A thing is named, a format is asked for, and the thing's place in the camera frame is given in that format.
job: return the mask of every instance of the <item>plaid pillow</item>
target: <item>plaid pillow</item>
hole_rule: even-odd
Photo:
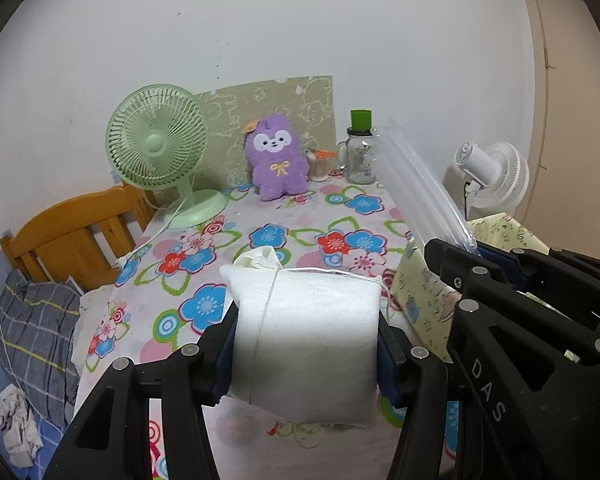
[[[80,296],[72,287],[29,283],[17,269],[9,273],[0,296],[0,363],[33,407],[60,428],[78,390],[71,346],[79,315]]]

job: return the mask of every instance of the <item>beige door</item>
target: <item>beige door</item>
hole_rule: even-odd
[[[600,258],[600,32],[582,0],[527,3],[544,59],[529,155],[536,180],[515,216],[551,246]]]

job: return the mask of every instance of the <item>clear plastic packaging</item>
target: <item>clear plastic packaging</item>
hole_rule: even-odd
[[[478,253],[456,204],[411,147],[404,128],[377,128],[368,158],[422,249],[432,238],[440,238]]]

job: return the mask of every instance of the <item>stuffed animal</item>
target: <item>stuffed animal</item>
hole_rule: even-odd
[[[269,201],[284,194],[300,195],[308,190],[309,163],[302,155],[300,140],[284,115],[274,114],[245,127],[244,155],[253,166],[253,185],[260,199]]]

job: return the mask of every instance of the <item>yellow stripe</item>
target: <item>yellow stripe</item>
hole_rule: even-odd
[[[66,372],[65,368],[62,368],[60,365],[57,365],[56,363],[50,361],[49,359],[46,359],[44,357],[42,357],[42,355],[38,355],[33,353],[31,350],[28,350],[20,345],[16,345],[14,343],[11,343],[10,341],[5,341],[4,339],[2,339],[0,337],[0,340],[7,346],[10,346],[11,348],[15,348],[16,350],[20,350],[21,352],[24,352],[25,354],[30,355],[31,357],[34,357],[36,359],[38,359],[39,361],[42,361],[44,364],[47,364],[49,366],[52,366],[53,368],[57,368],[58,370],[60,370],[61,372]]]
[[[16,293],[13,290],[11,290],[11,287],[9,285],[4,285],[4,288],[6,288],[13,296],[16,295]],[[58,310],[61,310],[62,312],[66,312],[67,314],[71,314],[72,316],[80,316],[80,313],[76,312],[75,310],[67,310],[63,306],[58,305],[57,303],[53,303],[51,301],[47,301],[47,300],[31,301],[31,300],[27,300],[26,298],[23,301],[27,304],[30,304],[31,306],[38,306],[40,304],[48,304],[49,306],[52,306]]]

